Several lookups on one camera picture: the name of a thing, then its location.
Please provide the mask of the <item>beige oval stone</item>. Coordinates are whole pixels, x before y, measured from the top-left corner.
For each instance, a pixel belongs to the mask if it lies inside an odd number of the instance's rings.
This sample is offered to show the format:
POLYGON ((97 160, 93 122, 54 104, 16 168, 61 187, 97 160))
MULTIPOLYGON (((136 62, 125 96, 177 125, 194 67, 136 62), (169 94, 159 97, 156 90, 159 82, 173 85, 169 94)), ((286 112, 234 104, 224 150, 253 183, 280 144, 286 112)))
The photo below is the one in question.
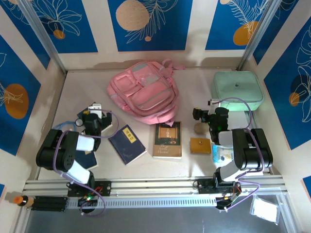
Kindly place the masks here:
POLYGON ((206 135, 209 133, 209 125, 207 123, 196 123, 194 125, 194 131, 199 135, 206 135))

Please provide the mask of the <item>blue white tissue packet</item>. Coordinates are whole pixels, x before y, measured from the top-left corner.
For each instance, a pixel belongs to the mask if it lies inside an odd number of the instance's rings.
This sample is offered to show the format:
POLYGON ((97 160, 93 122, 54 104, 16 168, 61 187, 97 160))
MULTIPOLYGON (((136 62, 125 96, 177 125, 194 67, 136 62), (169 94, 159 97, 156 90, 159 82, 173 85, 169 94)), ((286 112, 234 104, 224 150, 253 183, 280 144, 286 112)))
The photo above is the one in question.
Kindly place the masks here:
POLYGON ((212 146, 212 160, 216 167, 225 166, 234 160, 233 148, 219 145, 212 146))

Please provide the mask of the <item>dark brown paperback book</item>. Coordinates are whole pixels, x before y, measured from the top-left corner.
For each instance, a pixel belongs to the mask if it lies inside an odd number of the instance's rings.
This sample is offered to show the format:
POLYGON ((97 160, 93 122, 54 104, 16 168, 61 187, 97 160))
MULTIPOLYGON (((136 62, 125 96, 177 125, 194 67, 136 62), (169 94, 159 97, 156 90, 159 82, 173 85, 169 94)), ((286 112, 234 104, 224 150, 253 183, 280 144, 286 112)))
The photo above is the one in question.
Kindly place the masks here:
POLYGON ((172 126, 165 123, 155 125, 153 157, 163 159, 181 159, 181 122, 176 121, 172 126))

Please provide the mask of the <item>pink backpack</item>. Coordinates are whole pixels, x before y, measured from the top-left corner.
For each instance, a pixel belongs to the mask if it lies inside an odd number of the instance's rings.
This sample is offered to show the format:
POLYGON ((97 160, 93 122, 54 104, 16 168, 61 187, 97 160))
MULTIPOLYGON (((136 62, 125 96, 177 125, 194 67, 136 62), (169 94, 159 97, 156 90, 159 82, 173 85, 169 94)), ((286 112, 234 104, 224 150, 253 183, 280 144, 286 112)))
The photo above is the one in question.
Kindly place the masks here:
POLYGON ((134 119, 172 126, 179 109, 179 90, 173 78, 184 66, 166 59, 139 62, 114 76, 107 87, 111 99, 134 119))

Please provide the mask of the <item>clear bag with white card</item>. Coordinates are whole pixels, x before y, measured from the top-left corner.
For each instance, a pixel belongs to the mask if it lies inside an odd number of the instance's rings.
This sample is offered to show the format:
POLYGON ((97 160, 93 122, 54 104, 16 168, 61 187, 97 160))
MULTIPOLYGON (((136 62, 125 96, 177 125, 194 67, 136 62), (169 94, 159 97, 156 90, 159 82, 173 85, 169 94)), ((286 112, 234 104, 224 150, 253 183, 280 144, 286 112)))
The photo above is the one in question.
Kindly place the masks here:
POLYGON ((279 222, 280 209, 279 205, 264 200, 258 197, 258 195, 254 195, 250 207, 250 214, 277 225, 279 222))

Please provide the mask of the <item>tan leather wallet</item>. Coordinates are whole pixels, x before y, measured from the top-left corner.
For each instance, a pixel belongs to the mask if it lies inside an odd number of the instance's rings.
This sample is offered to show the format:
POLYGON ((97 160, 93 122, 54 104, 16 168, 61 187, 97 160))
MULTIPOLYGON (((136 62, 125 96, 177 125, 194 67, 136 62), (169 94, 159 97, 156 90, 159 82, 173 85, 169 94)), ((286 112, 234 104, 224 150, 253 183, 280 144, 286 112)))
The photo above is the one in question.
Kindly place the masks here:
POLYGON ((211 142, 208 138, 191 138, 190 152, 200 154, 211 154, 211 142))

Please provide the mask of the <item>mint green zip case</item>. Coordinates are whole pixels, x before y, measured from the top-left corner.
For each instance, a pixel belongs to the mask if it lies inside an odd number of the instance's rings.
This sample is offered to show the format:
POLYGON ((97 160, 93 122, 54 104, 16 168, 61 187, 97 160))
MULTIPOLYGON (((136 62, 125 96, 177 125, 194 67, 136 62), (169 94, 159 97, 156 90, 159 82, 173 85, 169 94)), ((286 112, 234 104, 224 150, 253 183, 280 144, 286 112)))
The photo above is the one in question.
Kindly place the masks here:
POLYGON ((211 96, 230 111, 254 111, 264 100, 257 76, 250 71, 222 71, 214 75, 211 96))

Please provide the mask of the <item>black controller board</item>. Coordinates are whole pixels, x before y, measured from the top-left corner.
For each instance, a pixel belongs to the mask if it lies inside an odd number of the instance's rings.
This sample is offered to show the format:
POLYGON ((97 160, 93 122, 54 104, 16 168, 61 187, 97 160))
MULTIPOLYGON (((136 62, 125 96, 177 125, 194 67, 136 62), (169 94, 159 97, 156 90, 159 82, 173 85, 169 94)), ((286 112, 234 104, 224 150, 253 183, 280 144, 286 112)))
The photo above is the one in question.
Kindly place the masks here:
POLYGON ((86 195, 78 199, 78 207, 95 207, 98 204, 98 198, 95 195, 86 195))
POLYGON ((216 208, 218 210, 226 210, 233 202, 239 197, 239 195, 233 195, 229 197, 216 198, 216 208))

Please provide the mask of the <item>black ribbed block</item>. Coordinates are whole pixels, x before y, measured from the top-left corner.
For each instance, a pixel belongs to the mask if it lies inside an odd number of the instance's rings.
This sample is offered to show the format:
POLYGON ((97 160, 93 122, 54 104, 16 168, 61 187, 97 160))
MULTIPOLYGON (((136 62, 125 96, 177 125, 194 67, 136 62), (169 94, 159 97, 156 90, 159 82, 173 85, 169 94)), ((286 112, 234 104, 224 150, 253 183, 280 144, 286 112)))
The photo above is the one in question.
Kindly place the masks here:
POLYGON ((67 202, 67 197, 35 196, 31 209, 33 211, 64 212, 67 202))

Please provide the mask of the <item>brown bottle with orange cap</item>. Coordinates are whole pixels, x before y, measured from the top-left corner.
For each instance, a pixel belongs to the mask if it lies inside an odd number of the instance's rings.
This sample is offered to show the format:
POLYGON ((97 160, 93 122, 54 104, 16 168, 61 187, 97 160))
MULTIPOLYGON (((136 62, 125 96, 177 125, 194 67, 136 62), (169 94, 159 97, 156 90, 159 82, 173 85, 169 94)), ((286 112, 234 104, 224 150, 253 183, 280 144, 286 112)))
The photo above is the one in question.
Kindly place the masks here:
POLYGON ((13 202, 20 207, 31 207, 34 203, 34 198, 28 196, 16 196, 14 197, 13 202))

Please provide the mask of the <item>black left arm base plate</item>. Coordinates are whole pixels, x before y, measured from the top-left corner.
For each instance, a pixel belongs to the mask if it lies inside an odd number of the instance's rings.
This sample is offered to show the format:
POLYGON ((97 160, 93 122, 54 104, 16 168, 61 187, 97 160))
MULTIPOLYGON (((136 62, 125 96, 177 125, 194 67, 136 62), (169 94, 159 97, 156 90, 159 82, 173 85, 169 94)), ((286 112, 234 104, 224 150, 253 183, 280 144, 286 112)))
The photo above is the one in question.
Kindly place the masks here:
MULTIPOLYGON (((93 191, 90 191, 79 185, 67 183, 66 186, 68 188, 68 197, 83 197, 86 195, 95 196, 93 191)), ((111 181, 95 181, 91 187, 101 196, 110 196, 111 181)))

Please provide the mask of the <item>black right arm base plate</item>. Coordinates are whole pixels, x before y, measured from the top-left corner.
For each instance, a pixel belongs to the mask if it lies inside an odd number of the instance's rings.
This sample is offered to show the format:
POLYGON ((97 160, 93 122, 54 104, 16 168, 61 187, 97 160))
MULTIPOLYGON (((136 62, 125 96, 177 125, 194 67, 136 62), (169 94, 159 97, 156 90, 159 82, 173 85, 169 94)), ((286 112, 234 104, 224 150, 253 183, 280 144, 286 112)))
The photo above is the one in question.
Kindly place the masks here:
POLYGON ((199 194, 240 194, 242 192, 238 182, 216 182, 213 179, 198 179, 199 194))

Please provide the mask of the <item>aluminium rail frame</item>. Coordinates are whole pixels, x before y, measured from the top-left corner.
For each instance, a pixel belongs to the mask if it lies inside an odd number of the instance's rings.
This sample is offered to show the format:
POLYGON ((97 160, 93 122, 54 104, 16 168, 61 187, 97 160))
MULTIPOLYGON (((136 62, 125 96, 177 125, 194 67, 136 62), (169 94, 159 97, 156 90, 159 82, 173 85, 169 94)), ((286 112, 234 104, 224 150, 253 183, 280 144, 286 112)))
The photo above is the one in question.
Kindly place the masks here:
MULTIPOLYGON (((191 195, 198 194, 193 187, 194 178, 163 179, 112 179, 111 196, 139 195, 191 195)), ((241 179, 242 192, 250 193, 260 184, 259 192, 287 192, 281 175, 246 176, 241 179)), ((68 187, 65 180, 26 181, 22 190, 24 195, 57 196, 66 195, 68 187)))

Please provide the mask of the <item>aluminium corner post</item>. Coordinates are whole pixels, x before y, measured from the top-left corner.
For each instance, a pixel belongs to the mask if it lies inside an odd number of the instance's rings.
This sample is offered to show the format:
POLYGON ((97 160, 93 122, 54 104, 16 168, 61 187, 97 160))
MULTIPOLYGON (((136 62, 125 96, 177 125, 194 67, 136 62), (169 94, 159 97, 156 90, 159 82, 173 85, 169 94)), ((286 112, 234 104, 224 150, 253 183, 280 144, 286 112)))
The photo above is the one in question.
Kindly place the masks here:
POLYGON ((17 4, 50 58, 66 76, 67 70, 65 69, 53 42, 51 41, 32 5, 28 0, 17 0, 17 4))
POLYGON ((281 1, 282 0, 268 0, 267 1, 267 7, 264 10, 262 17, 259 20, 258 25, 255 28, 255 31, 253 35, 251 36, 248 45, 245 48, 241 61, 239 65, 236 67, 236 71, 242 71, 243 68, 245 67, 249 57, 253 54, 255 48, 258 46, 258 43, 262 39, 281 1))

